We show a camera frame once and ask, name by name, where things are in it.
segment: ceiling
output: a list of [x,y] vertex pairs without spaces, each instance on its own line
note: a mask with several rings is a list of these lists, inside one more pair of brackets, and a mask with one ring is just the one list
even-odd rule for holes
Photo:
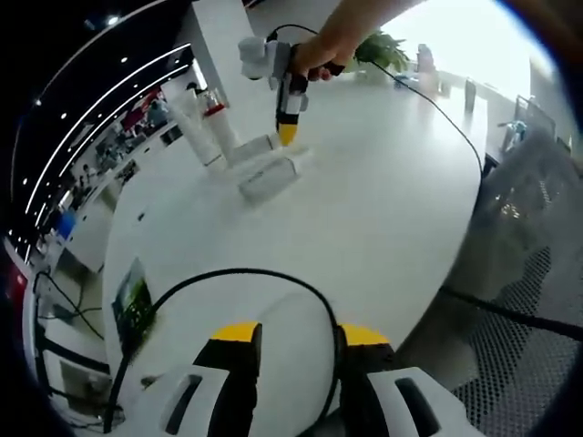
[[[14,99],[8,105],[11,128],[3,132],[0,228],[12,229],[15,235],[32,239],[34,216],[24,214],[26,205],[39,175],[64,136],[111,87],[174,47],[182,17],[190,3],[188,0],[161,2],[123,23],[111,26],[55,76],[85,43],[107,28],[109,16],[127,15],[148,3],[148,0],[73,3],[58,0],[21,5],[24,10],[15,15],[18,17],[15,43],[9,47],[12,72],[8,85],[17,92],[9,93],[10,98]],[[178,52],[169,59],[180,56],[183,56],[181,62],[192,59],[189,50]],[[145,68],[107,96],[85,122],[95,124],[98,114],[108,116],[138,90],[174,68],[176,65],[168,59],[161,59]],[[35,100],[49,82],[50,86],[42,94],[42,105],[35,106]],[[64,119],[61,119],[62,114],[66,114]],[[68,142],[75,139],[83,125],[81,123],[73,131],[55,155],[36,192],[31,212],[39,210],[55,189],[58,173],[71,156],[67,152]],[[11,196],[9,175],[13,161],[12,145],[17,132],[15,183]]]

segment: black cable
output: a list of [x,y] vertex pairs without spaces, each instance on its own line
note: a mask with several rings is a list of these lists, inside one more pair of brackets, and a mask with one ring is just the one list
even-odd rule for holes
[[274,37],[274,36],[277,37],[277,32],[279,30],[285,29],[286,27],[294,27],[296,29],[301,29],[301,30],[305,30],[306,32],[310,32],[311,34],[318,35],[318,32],[316,32],[313,29],[310,29],[309,27],[306,27],[305,25],[291,25],[291,24],[289,24],[289,25],[278,25],[275,29],[273,29],[271,31],[271,33],[267,39],[269,40],[270,37]]
[[474,296],[469,296],[467,294],[452,290],[446,286],[443,286],[441,289],[439,289],[439,291],[447,296],[451,296],[452,298],[462,300],[465,303],[478,307],[481,310],[492,312],[506,319],[512,320],[515,323],[529,326],[531,328],[538,328],[540,330],[548,330],[559,335],[564,335],[565,337],[569,337],[570,339],[576,341],[583,341],[583,328],[579,326],[571,325],[569,323],[564,323],[558,320],[529,316],[518,311],[509,310],[500,307],[495,303],[487,302],[485,300],[475,298]]
[[87,318],[85,317],[85,315],[81,312],[81,310],[79,309],[79,307],[65,294],[64,291],[61,290],[61,288],[56,285],[55,280],[45,271],[39,271],[36,274],[36,279],[38,279],[40,276],[45,276],[47,277],[52,283],[53,285],[56,287],[56,289],[58,290],[59,293],[61,293],[63,295],[63,297],[66,299],[67,302],[69,302],[69,304],[75,309],[75,311],[77,312],[78,316],[83,319],[83,321],[86,323],[86,325],[93,331],[93,333],[95,335],[97,335],[101,340],[104,340],[103,335],[101,335],[94,327],[93,325],[91,325],[91,323],[89,323],[89,320],[87,320]]
[[[321,294],[317,289],[315,289],[310,284],[304,282],[301,279],[294,278],[293,276],[287,275],[285,273],[280,273],[278,271],[272,271],[267,269],[223,269],[223,270],[215,270],[210,271],[208,273],[202,273],[200,275],[194,276],[189,279],[185,279],[179,284],[172,287],[166,293],[162,295],[160,299],[156,301],[156,303],[149,309],[148,313],[144,316],[142,322],[138,325],[138,332],[144,332],[150,324],[154,321],[154,317],[156,316],[157,311],[160,309],[162,305],[164,305],[172,296],[174,296],[179,291],[185,289],[186,287],[196,284],[197,282],[202,282],[203,280],[218,278],[221,276],[230,276],[230,275],[262,275],[262,276],[270,276],[273,278],[285,279],[289,282],[297,284],[301,287],[304,287],[322,303],[326,312],[328,313],[328,318],[330,319],[330,324],[332,327],[332,341],[334,347],[334,368],[332,372],[332,382],[330,384],[330,389],[328,390],[328,394],[326,396],[326,401],[322,407],[322,411],[318,416],[317,422],[321,422],[326,418],[328,414],[328,410],[330,410],[330,405],[332,404],[332,398],[334,393],[336,392],[336,385],[338,383],[338,372],[337,366],[340,360],[340,343],[338,340],[338,323],[336,322],[336,317],[334,316],[334,312],[332,311],[332,306],[328,302],[328,300]],[[129,349],[131,351],[135,351],[137,348],[134,346],[138,345],[131,345]],[[111,423],[113,422],[113,414],[115,410],[115,406],[118,402],[118,395],[121,389],[121,383],[124,380],[124,376],[126,375],[126,371],[128,370],[129,362],[132,359],[133,354],[128,353],[123,356],[121,363],[118,367],[118,372],[116,373],[116,377],[113,381],[113,385],[111,387],[111,392],[109,393],[109,399],[107,400],[107,408],[104,414],[104,421],[103,421],[103,433],[107,434],[111,432]]]
[[[304,25],[292,25],[292,24],[288,24],[288,25],[279,25],[278,27],[275,28],[275,30],[273,30],[270,33],[270,36],[277,36],[277,32],[278,30],[281,30],[285,27],[295,27],[298,29],[302,29],[305,30],[306,32],[309,32],[313,35],[318,35],[318,32],[316,32],[313,29],[310,29],[309,27],[306,27]],[[421,91],[416,90],[415,88],[413,88],[412,86],[407,85],[405,82],[403,82],[401,79],[395,77],[392,73],[390,73],[388,70],[386,70],[385,68],[379,66],[376,62],[371,61],[371,64],[373,64],[374,66],[376,66],[378,69],[380,69],[383,73],[385,73],[386,75],[388,75],[392,80],[394,80],[395,82],[398,82],[399,84],[401,84],[402,86],[404,86],[405,88],[407,88],[410,91],[413,91],[414,93],[416,93],[418,96],[422,97],[423,99],[427,100],[431,105],[433,105],[433,107],[435,109],[437,109],[439,111],[439,113],[445,117],[445,119],[447,121],[449,121],[449,123],[455,128],[455,130],[457,130],[457,132],[464,138],[464,140],[467,142],[467,144],[469,145],[469,147],[472,148],[472,151],[474,152],[474,155],[476,155],[476,159],[477,159],[477,163],[478,166],[480,167],[480,173],[482,173],[482,159],[480,159],[480,154],[477,153],[476,147],[474,146],[474,143],[472,143],[472,141],[470,140],[470,138],[467,137],[467,135],[462,131],[462,129],[460,129],[457,124],[454,122],[454,120],[452,120],[446,113],[445,111],[439,107],[439,105],[437,105],[435,103],[435,101],[431,98],[426,96],[425,94],[423,94]]]
[[437,105],[435,103],[435,101],[426,96],[425,94],[423,94],[421,91],[416,90],[415,88],[413,88],[412,86],[407,85],[405,82],[403,82],[401,79],[395,77],[392,73],[390,73],[388,70],[386,70],[385,68],[382,68],[381,66],[379,66],[376,62],[371,61],[371,64],[373,64],[374,66],[376,66],[377,68],[379,68],[381,71],[383,71],[383,73],[385,73],[386,75],[388,75],[392,80],[394,80],[395,82],[398,82],[399,84],[401,84],[402,86],[404,86],[405,88],[409,89],[410,91],[413,91],[414,93],[416,93],[418,96],[424,98],[425,100],[427,100],[429,103],[431,103],[431,105],[434,106],[435,109],[437,109],[442,116],[445,117],[445,119],[447,121],[449,121],[449,123],[455,127],[455,130],[457,130],[457,132],[459,132],[459,135],[461,135],[465,142],[467,142],[467,144],[469,145],[469,147],[472,148],[472,151],[474,152],[474,155],[476,155],[476,159],[477,159],[477,164],[478,166],[480,166],[480,173],[482,173],[482,160],[480,159],[480,155],[477,153],[476,147],[474,146],[474,143],[472,143],[472,141],[470,141],[470,138],[467,137],[467,135],[462,131],[462,129],[460,129],[457,124],[454,122],[454,120],[452,120],[445,112],[444,110],[439,107],[439,105]]
[[70,320],[70,319],[74,319],[75,317],[79,317],[80,314],[85,314],[85,313],[91,312],[91,311],[101,311],[101,308],[100,307],[85,308],[84,310],[81,310],[80,312],[76,312],[75,314],[71,314],[70,316],[48,316],[48,317],[38,316],[38,318],[42,319],[42,320]]

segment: hand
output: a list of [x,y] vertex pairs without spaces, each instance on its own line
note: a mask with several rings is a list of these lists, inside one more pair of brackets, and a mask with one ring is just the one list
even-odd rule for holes
[[339,66],[346,66],[354,56],[356,45],[327,44],[320,36],[315,36],[308,42],[298,46],[295,58],[292,60],[292,70],[311,81],[330,80],[332,74],[323,65],[329,61]]

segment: person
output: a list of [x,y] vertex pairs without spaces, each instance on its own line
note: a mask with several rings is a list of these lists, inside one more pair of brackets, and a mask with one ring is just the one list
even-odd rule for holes
[[88,164],[83,164],[83,176],[87,180],[87,185],[92,188],[97,184],[97,170]]
[[148,110],[148,122],[154,128],[161,127],[168,122],[166,111],[162,108],[162,105],[158,100],[152,101]]

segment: white container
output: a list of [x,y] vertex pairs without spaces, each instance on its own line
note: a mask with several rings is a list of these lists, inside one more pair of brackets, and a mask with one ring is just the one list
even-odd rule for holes
[[189,102],[193,97],[194,93],[187,93],[182,101],[170,103],[170,114],[202,165],[208,167],[220,161],[222,153],[212,135],[201,124],[196,98]]
[[231,128],[229,118],[227,117],[227,108],[223,107],[217,112],[204,117],[205,123],[215,137],[222,154],[231,162],[231,157],[235,147],[240,145],[240,140]]

